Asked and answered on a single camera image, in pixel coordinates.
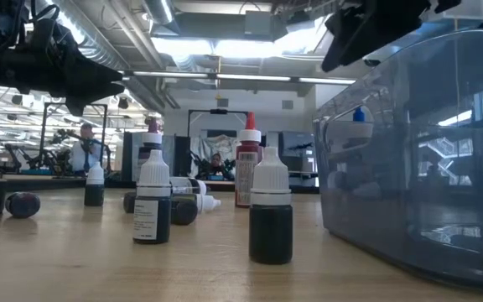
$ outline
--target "white bottle cap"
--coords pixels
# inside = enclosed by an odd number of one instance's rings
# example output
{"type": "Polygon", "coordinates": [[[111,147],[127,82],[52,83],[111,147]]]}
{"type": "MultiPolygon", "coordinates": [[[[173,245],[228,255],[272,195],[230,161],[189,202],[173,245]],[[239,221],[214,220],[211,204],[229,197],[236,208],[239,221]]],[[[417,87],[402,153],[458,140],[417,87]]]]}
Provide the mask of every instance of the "white bottle cap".
{"type": "Polygon", "coordinates": [[[89,169],[87,175],[87,185],[103,185],[104,184],[104,169],[101,168],[100,162],[96,162],[92,168],[89,169]]]}
{"type": "Polygon", "coordinates": [[[251,141],[260,143],[262,141],[262,133],[258,130],[243,129],[238,133],[238,140],[240,142],[251,141]]]}
{"type": "Polygon", "coordinates": [[[275,147],[266,147],[260,164],[255,167],[251,204],[285,206],[290,204],[288,167],[281,162],[275,147]]]}
{"type": "Polygon", "coordinates": [[[150,150],[150,157],[141,167],[139,196],[169,196],[169,167],[164,162],[162,150],[150,150]]]}
{"type": "Polygon", "coordinates": [[[216,207],[221,205],[221,200],[215,199],[214,196],[202,194],[196,194],[195,196],[197,197],[197,208],[199,209],[199,213],[202,211],[213,211],[216,207]]]}
{"type": "Polygon", "coordinates": [[[160,133],[143,133],[143,143],[162,144],[163,139],[160,133]]]}
{"type": "Polygon", "coordinates": [[[202,180],[197,180],[197,183],[199,184],[199,193],[202,195],[206,195],[206,184],[202,180]]]}

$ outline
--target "red bottle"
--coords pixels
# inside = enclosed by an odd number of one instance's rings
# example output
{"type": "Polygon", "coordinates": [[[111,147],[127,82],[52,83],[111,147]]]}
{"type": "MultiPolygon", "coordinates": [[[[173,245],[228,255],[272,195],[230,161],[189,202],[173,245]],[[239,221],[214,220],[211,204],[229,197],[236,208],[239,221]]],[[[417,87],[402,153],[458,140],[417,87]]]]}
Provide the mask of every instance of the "red bottle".
{"type": "Polygon", "coordinates": [[[249,112],[245,130],[238,138],[241,146],[236,147],[236,187],[234,190],[236,207],[248,208],[251,205],[252,174],[262,160],[260,146],[262,134],[255,129],[255,114],[249,112]]]}

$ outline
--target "red bottle cap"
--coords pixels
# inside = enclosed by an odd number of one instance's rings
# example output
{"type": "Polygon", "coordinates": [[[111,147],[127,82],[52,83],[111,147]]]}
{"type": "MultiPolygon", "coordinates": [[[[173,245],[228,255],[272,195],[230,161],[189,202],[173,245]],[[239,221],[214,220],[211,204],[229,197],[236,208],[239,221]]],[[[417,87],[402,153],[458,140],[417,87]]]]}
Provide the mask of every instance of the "red bottle cap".
{"type": "Polygon", "coordinates": [[[255,128],[255,112],[247,114],[245,129],[238,133],[240,142],[261,142],[262,134],[255,128]]]}
{"type": "Polygon", "coordinates": [[[247,115],[247,122],[245,123],[246,130],[256,130],[255,128],[255,112],[249,112],[247,115]]]}

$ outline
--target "man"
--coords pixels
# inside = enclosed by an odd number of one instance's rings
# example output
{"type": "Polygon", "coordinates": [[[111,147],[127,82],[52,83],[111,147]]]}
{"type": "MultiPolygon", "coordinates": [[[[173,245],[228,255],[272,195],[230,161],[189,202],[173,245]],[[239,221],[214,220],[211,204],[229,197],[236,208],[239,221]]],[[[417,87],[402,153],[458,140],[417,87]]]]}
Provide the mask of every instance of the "man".
{"type": "MultiPolygon", "coordinates": [[[[92,132],[92,125],[88,122],[83,123],[83,125],[81,125],[80,135],[85,139],[93,139],[94,133],[92,132]]],[[[77,141],[74,143],[70,153],[70,164],[72,165],[74,174],[85,176],[88,169],[100,161],[100,147],[101,146],[96,143],[88,144],[83,141],[77,141]],[[86,156],[88,156],[89,159],[88,167],[86,167],[86,156]]]]}

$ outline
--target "wooden table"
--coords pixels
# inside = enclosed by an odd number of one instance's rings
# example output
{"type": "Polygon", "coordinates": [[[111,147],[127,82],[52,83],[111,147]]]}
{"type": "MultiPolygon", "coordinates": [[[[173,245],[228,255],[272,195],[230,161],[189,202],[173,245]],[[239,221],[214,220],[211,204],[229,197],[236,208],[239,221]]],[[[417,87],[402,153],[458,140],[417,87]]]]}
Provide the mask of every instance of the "wooden table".
{"type": "Polygon", "coordinates": [[[40,192],[32,219],[0,217],[0,301],[483,301],[416,279],[321,223],[318,195],[294,196],[293,262],[251,263],[247,210],[217,194],[220,210],[173,226],[169,243],[132,243],[128,190],[84,208],[83,189],[40,192]]]}

